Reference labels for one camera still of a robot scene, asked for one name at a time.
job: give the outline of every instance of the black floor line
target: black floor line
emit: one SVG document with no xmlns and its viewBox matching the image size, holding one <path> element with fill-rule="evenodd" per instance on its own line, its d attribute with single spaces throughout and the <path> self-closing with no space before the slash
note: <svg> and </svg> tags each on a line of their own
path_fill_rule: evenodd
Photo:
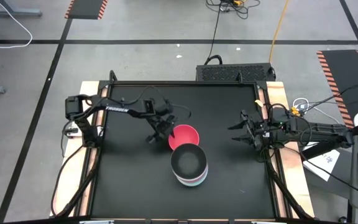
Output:
<svg viewBox="0 0 358 224">
<path fill-rule="evenodd" d="M 358 27 L 356 25 L 356 22 L 355 22 L 353 16 L 352 16 L 352 13 L 351 13 L 349 7 L 347 6 L 345 0 L 339 0 L 339 2 L 341 3 L 341 6 L 345 12 L 346 17 L 347 17 L 347 20 L 349 21 L 349 23 L 352 27 L 354 35 L 356 36 L 356 38 L 358 40 Z"/>
<path fill-rule="evenodd" d="M 15 166 L 15 169 L 13 170 L 13 174 L 12 174 L 11 180 L 9 181 L 9 185 L 7 187 L 4 199 L 2 200 L 2 204 L 0 207 L 0 223 L 3 223 L 5 220 L 6 213 L 9 209 L 9 205 L 11 203 L 14 191 L 16 189 L 17 182 L 19 181 L 19 177 L 22 172 L 24 161 L 27 157 L 27 153 L 29 152 L 31 141 L 32 141 L 32 138 L 34 137 L 35 129 L 37 128 L 38 121 L 41 116 L 42 108 L 44 107 L 45 100 L 47 99 L 50 84 L 53 80 L 53 76 L 55 74 L 56 67 L 59 63 L 59 59 L 62 54 L 63 47 L 65 45 L 64 42 L 67 38 L 68 31 L 70 30 L 71 22 L 72 22 L 71 19 L 67 20 L 65 28 L 63 30 L 62 37 L 59 40 L 58 47 L 55 52 L 55 56 L 52 60 L 52 64 L 50 66 L 48 75 L 45 79 L 44 87 L 42 88 L 41 95 L 40 95 L 40 98 L 37 103 L 37 107 L 35 108 L 34 115 L 31 119 L 29 130 L 27 132 L 27 135 L 25 136 L 24 143 L 23 143 L 22 149 L 19 154 L 19 158 L 17 159 L 16 166 Z"/>
<path fill-rule="evenodd" d="M 0 44 L 26 44 L 28 40 L 0 40 Z M 65 40 L 65 44 L 131 45 L 131 44 L 211 44 L 208 39 L 162 40 Z M 33 40 L 31 44 L 59 44 L 60 40 Z M 215 40 L 215 44 L 270 45 L 272 40 Z M 358 45 L 358 40 L 276 40 L 276 45 Z"/>
</svg>

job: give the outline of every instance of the white cable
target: white cable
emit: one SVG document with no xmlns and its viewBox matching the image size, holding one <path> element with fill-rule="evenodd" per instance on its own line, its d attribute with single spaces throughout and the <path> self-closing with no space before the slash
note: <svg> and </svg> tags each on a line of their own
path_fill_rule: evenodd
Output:
<svg viewBox="0 0 358 224">
<path fill-rule="evenodd" d="M 0 3 L 0 6 L 2 7 L 2 8 L 4 8 L 5 9 L 5 11 L 6 11 L 6 13 L 15 21 L 15 22 L 17 22 L 27 33 L 29 33 L 29 35 L 30 35 L 30 40 L 29 40 L 29 42 L 28 43 L 26 43 L 25 45 L 15 45 L 15 46 L 8 46 L 8 47 L 1 47 L 0 46 L 0 49 L 12 49 L 12 48 L 16 48 L 16 47 L 26 47 L 26 46 L 28 46 L 31 42 L 32 42 L 32 35 L 31 35 L 31 33 L 30 33 L 30 31 L 28 31 L 19 21 L 17 21 L 12 15 L 11 15 L 11 13 L 9 13 L 9 11 Z"/>
<path fill-rule="evenodd" d="M 298 101 L 298 100 L 304 100 L 304 101 L 306 101 L 306 103 L 300 103 L 300 104 L 298 104 L 298 105 L 295 105 L 295 102 L 296 102 L 296 101 Z M 297 108 L 299 105 L 304 105 L 304 104 L 306 104 L 306 105 L 307 105 L 307 107 L 306 107 L 306 112 L 305 112 L 305 114 L 306 114 L 306 113 L 307 113 L 307 111 L 308 111 L 308 109 L 309 109 L 309 106 L 310 106 L 308 99 L 306 99 L 306 98 L 302 98 L 302 97 L 297 98 L 297 99 L 295 99 L 295 100 L 292 102 L 292 107 Z M 337 119 L 335 119 L 333 116 L 328 115 L 327 113 L 325 113 L 324 111 L 320 110 L 320 109 L 319 109 L 319 108 L 317 108 L 317 107 L 314 107 L 314 109 L 316 109 L 316 110 L 320 111 L 320 112 L 321 112 L 322 114 L 324 114 L 325 116 L 327 116 L 327 117 L 329 117 L 329 118 L 331 118 L 331 119 L 335 120 L 338 124 L 340 124 L 340 122 L 339 122 Z"/>
</svg>

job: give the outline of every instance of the pink bowl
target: pink bowl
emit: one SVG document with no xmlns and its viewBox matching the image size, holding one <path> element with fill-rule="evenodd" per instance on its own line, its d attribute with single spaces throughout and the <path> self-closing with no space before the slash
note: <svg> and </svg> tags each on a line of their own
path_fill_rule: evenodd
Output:
<svg viewBox="0 0 358 224">
<path fill-rule="evenodd" d="M 174 127 L 173 135 L 175 135 L 175 137 L 172 137 L 171 135 L 168 137 L 168 143 L 172 150 L 175 150 L 182 144 L 191 143 L 198 146 L 198 143 L 200 143 L 200 137 L 198 136 L 197 130 L 187 124 L 181 124 Z"/>
</svg>

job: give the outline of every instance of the wooden table frame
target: wooden table frame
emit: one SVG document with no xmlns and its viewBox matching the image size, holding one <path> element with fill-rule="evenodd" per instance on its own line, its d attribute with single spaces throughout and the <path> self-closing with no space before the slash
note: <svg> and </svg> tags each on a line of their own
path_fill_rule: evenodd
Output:
<svg viewBox="0 0 358 224">
<path fill-rule="evenodd" d="M 288 107 L 287 96 L 285 94 L 284 85 L 282 82 L 267 82 L 267 92 L 268 98 L 271 104 L 281 103 L 284 106 Z M 80 90 L 80 94 L 86 95 L 96 95 L 101 94 L 101 96 L 107 96 L 107 88 L 99 90 L 99 82 L 83 82 Z M 259 89 L 259 98 L 264 102 L 264 92 L 262 89 Z M 89 106 L 86 103 L 83 103 L 84 110 Z M 264 106 L 262 108 L 262 114 L 264 118 L 267 118 L 267 110 Z M 104 111 L 99 111 L 96 113 L 96 125 L 101 125 L 103 123 Z M 88 120 L 92 122 L 93 115 L 91 115 Z M 69 157 L 76 149 L 82 145 L 82 137 L 74 137 L 68 140 L 65 157 L 63 162 L 67 157 Z M 291 149 L 298 151 L 298 145 L 296 142 L 290 142 L 285 145 Z M 67 202 L 71 199 L 75 191 L 80 185 L 81 176 L 83 174 L 84 163 L 86 162 L 86 152 L 87 148 L 81 149 L 77 155 L 71 158 L 71 161 L 67 163 L 66 167 L 62 171 L 60 176 L 59 185 L 55 194 L 53 201 L 54 209 L 58 213 L 61 211 Z M 94 157 L 96 155 L 96 149 L 89 149 L 89 161 L 88 161 L 88 171 L 93 165 Z M 296 201 L 302 206 L 304 211 L 310 216 L 314 216 L 313 207 L 310 200 L 309 190 L 306 183 L 305 173 L 303 171 L 303 165 L 299 154 L 292 152 L 291 150 L 280 150 L 279 156 L 281 158 L 285 183 L 288 190 L 294 196 Z M 272 163 L 275 170 L 278 169 L 277 162 L 275 157 L 272 157 Z M 91 184 L 89 184 L 80 200 L 81 206 L 80 210 L 77 211 L 79 215 L 86 215 L 88 212 L 88 206 L 91 195 Z M 275 186 L 278 202 L 278 215 L 280 217 L 287 217 L 287 214 L 292 215 L 294 218 L 297 217 L 296 213 L 291 209 L 288 209 L 285 206 L 285 201 L 283 195 L 278 188 Z"/>
</svg>

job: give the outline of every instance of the orange and black striped mat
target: orange and black striped mat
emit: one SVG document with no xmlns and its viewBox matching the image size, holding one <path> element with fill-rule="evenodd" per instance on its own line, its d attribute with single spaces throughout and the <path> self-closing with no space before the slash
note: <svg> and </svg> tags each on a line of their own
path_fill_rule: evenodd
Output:
<svg viewBox="0 0 358 224">
<path fill-rule="evenodd" d="M 358 84 L 358 50 L 324 50 L 317 52 L 333 95 Z M 358 87 L 347 90 L 335 101 L 348 128 L 353 128 L 354 116 L 358 113 Z"/>
<path fill-rule="evenodd" d="M 108 0 L 71 0 L 65 18 L 102 19 Z"/>
</svg>

